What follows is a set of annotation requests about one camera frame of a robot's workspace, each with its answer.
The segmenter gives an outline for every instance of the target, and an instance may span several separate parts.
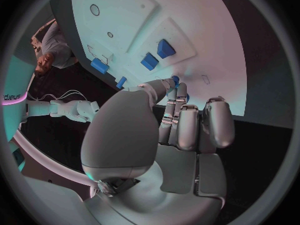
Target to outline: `white wire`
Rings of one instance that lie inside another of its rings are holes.
[[[68,97],[68,96],[70,96],[70,95],[72,95],[72,94],[79,94],[79,95],[81,95],[81,96],[83,96],[84,97],[84,99],[87,101],[87,98],[80,92],[80,91],[77,91],[77,90],[69,90],[69,91],[67,91],[67,92],[65,92],[62,96],[60,96],[60,97],[56,97],[56,96],[54,96],[53,94],[45,94],[44,96],[42,96],[41,98],[34,98],[29,92],[28,92],[28,95],[29,95],[29,97],[30,98],[32,98],[33,100],[36,100],[36,101],[40,101],[40,100],[44,100],[45,99],[45,97],[46,96],[51,96],[51,97],[53,97],[55,100],[59,100],[59,99],[64,99],[64,98],[66,98],[66,97]]]

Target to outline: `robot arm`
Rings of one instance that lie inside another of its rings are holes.
[[[26,113],[22,120],[25,121],[28,117],[50,115],[51,117],[66,116],[70,120],[86,123],[92,122],[99,109],[96,101],[74,100],[64,103],[61,100],[50,102],[27,100]]]

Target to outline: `man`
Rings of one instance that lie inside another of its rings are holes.
[[[43,55],[38,58],[34,72],[38,78],[43,77],[52,66],[64,69],[78,62],[76,57],[71,57],[72,51],[56,21],[45,34],[41,51]]]

